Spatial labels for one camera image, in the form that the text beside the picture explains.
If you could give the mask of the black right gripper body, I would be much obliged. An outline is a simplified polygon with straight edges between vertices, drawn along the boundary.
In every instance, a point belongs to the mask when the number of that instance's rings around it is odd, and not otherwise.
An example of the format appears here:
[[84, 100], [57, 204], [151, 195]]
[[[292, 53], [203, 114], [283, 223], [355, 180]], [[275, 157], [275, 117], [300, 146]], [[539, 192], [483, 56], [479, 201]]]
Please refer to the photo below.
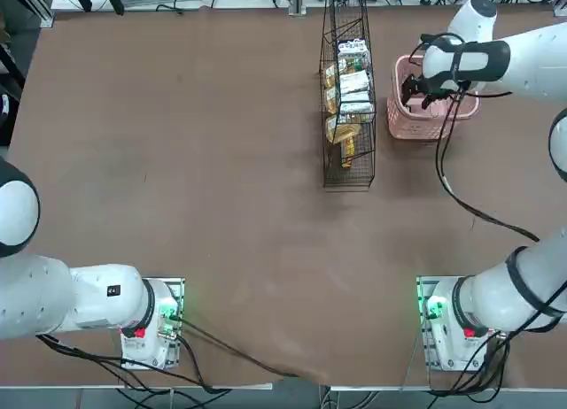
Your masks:
[[419, 77], [420, 90], [430, 98], [448, 98], [461, 91], [461, 86], [448, 76], [438, 78]]

